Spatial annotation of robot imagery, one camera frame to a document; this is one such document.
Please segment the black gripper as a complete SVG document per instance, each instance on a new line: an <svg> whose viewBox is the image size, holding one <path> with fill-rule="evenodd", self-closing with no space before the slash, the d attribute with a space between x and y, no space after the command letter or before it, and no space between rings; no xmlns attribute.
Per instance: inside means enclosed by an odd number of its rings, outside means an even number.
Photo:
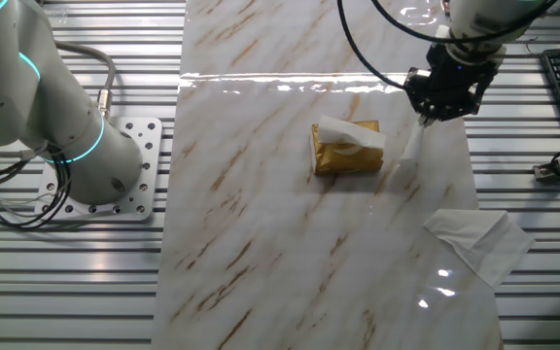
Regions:
<svg viewBox="0 0 560 350"><path fill-rule="evenodd" d="M447 122L476 115L499 64L491 59L459 61L444 44L432 44L427 60L431 71L411 67L403 82L409 102L418 114L418 124L428 128L436 120ZM436 102L433 111L431 99L450 101Z"/></svg>

